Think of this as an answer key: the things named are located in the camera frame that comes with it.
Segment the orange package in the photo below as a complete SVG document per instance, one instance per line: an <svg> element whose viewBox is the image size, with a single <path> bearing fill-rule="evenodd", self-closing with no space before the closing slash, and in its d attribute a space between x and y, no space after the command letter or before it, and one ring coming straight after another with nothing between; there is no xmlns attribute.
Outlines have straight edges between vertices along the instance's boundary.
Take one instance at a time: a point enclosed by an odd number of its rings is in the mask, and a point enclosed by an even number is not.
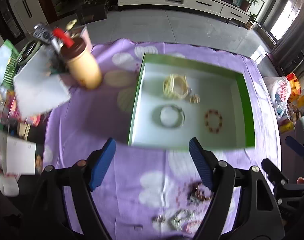
<svg viewBox="0 0 304 240"><path fill-rule="evenodd" d="M299 96L301 95L301 86L296 75L293 72L287 75L286 78L289 80L291 87L291 95L288 101L293 102L294 100L298 99Z"/></svg>

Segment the wooden door frame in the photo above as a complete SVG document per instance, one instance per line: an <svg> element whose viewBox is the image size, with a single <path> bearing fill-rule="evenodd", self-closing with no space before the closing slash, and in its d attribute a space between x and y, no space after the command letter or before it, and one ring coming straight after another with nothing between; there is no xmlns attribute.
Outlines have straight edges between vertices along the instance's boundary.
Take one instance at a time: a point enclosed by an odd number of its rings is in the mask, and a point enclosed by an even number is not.
<svg viewBox="0 0 304 240"><path fill-rule="evenodd" d="M52 0L38 0L48 24L58 20Z"/></svg>

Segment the potted plant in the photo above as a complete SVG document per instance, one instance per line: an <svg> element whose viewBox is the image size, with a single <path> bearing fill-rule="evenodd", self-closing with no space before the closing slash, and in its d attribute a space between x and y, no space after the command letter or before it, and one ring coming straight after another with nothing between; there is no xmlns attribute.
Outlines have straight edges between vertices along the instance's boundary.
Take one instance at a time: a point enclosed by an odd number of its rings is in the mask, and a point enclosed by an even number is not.
<svg viewBox="0 0 304 240"><path fill-rule="evenodd" d="M256 21L257 17L258 16L256 14L250 13L250 18L249 18L248 22L244 24L244 27L248 30L251 30L254 27L254 25L253 25L254 22L256 22L260 27L260 24Z"/></svg>
<svg viewBox="0 0 304 240"><path fill-rule="evenodd" d="M240 9L247 12L249 10L251 4L256 6L256 4L258 4L258 2L259 2L259 0L242 0L241 5L240 5Z"/></svg>
<svg viewBox="0 0 304 240"><path fill-rule="evenodd" d="M81 0L81 8L77 11L77 15L81 24L87 24L107 17L106 5L108 0Z"/></svg>

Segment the planter box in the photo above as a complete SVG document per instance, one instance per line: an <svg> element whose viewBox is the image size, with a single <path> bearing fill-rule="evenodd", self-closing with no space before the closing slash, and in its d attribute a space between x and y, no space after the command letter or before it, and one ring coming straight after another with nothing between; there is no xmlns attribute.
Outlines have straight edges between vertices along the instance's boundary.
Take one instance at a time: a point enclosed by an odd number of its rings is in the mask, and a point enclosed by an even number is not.
<svg viewBox="0 0 304 240"><path fill-rule="evenodd" d="M107 9L104 3L95 5L83 4L76 13L81 25L104 20L107 17Z"/></svg>
<svg viewBox="0 0 304 240"><path fill-rule="evenodd" d="M199 104L168 99L163 81L170 74L186 75ZM160 122L164 105L175 104L185 113L185 122L166 128ZM205 114L215 109L223 117L219 133L211 133ZM206 149L240 149L255 146L255 131L249 93L242 73L169 55L145 54L137 84L128 144L138 147L187 150L196 137Z"/></svg>

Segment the white sheet of paper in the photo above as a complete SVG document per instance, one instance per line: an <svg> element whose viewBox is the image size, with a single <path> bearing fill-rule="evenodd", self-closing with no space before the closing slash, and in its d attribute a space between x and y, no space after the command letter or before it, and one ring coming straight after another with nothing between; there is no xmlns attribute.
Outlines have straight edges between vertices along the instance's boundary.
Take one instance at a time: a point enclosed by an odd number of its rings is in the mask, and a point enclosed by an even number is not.
<svg viewBox="0 0 304 240"><path fill-rule="evenodd" d="M23 118L46 113L71 98L59 75L46 76L53 53L43 45L13 79Z"/></svg>
<svg viewBox="0 0 304 240"><path fill-rule="evenodd" d="M35 174L36 143L7 137L6 170L13 174Z"/></svg>

